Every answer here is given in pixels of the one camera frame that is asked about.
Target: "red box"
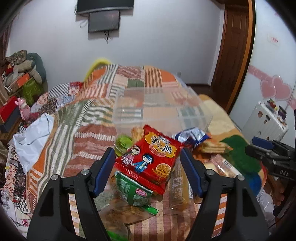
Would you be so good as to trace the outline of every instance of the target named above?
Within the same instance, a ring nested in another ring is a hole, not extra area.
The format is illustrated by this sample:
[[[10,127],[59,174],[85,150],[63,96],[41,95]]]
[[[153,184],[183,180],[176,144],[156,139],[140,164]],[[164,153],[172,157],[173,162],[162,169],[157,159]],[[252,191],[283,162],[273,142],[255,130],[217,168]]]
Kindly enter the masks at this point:
[[[15,104],[16,100],[17,100],[17,97],[12,96],[0,108],[0,124],[4,124],[5,121],[7,121],[8,117],[11,115],[11,113],[15,110],[15,108],[18,108],[18,106]]]

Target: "snack package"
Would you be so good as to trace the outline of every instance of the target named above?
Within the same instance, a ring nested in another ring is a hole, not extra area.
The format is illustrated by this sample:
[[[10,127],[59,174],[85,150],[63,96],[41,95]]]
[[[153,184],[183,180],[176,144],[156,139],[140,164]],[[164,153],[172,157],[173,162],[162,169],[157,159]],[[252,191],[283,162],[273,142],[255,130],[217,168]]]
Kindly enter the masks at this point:
[[[177,133],[172,136],[173,139],[181,142],[184,147],[189,149],[196,148],[200,143],[209,139],[210,136],[207,135],[203,130],[194,127]]]
[[[213,139],[205,140],[198,146],[198,150],[203,153],[224,154],[233,150],[228,144],[224,142],[217,142]]]
[[[111,223],[116,221],[125,225],[132,225],[151,218],[157,213],[158,210],[154,207],[147,205],[139,207],[131,206],[121,199],[115,199],[110,204],[104,206],[100,210],[99,215],[102,221],[106,220]]]
[[[183,211],[190,203],[193,203],[193,192],[178,158],[170,177],[169,207],[174,211]]]
[[[131,130],[131,137],[133,142],[136,143],[144,136],[144,129],[142,127],[133,127]]]
[[[221,155],[213,155],[210,160],[204,164],[207,169],[213,169],[221,176],[235,178],[241,174],[229,161]]]
[[[144,187],[163,194],[182,144],[148,125],[143,129],[144,136],[115,160],[114,167]]]
[[[153,193],[151,190],[141,186],[119,171],[115,172],[115,178],[122,200],[133,206],[142,206],[149,201]]]

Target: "cartoon girl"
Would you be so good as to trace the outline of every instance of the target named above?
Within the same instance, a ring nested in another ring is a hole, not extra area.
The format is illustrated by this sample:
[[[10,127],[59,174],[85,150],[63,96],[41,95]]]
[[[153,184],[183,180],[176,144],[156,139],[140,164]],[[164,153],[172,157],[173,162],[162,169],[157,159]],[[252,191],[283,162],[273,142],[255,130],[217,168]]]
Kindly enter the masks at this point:
[[[122,156],[122,162],[124,164],[132,164],[135,155],[140,153],[141,149],[138,146],[133,146],[127,153]]]
[[[132,164],[132,166],[135,166],[135,171],[137,173],[143,172],[146,168],[148,163],[151,164],[153,162],[152,155],[146,153],[143,155],[143,160],[137,163]]]

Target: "clear plastic bag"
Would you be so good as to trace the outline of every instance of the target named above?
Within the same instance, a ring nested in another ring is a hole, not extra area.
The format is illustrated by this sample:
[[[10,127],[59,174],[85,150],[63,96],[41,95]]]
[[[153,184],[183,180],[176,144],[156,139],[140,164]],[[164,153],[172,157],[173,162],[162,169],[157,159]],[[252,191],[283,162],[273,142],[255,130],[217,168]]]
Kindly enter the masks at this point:
[[[257,201],[261,207],[268,226],[273,225],[275,223],[275,217],[273,214],[274,203],[272,197],[267,194],[263,188],[261,188],[259,194],[257,195]]]

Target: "metal screw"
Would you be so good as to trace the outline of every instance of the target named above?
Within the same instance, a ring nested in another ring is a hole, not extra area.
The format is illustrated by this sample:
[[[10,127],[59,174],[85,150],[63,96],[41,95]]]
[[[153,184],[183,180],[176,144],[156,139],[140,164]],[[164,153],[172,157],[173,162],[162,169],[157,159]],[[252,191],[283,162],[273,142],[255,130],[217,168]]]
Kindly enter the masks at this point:
[[[210,176],[212,176],[212,175],[215,174],[215,171],[212,170],[212,169],[208,169],[208,170],[207,170],[207,174],[210,175]]]
[[[89,170],[88,169],[83,169],[82,171],[81,171],[81,174],[82,175],[87,175],[89,173]]]
[[[56,180],[56,179],[58,179],[59,178],[59,175],[57,175],[57,174],[54,174],[54,175],[52,175],[52,180]]]
[[[237,179],[240,180],[240,181],[243,181],[244,180],[244,176],[239,174],[239,175],[237,175]]]

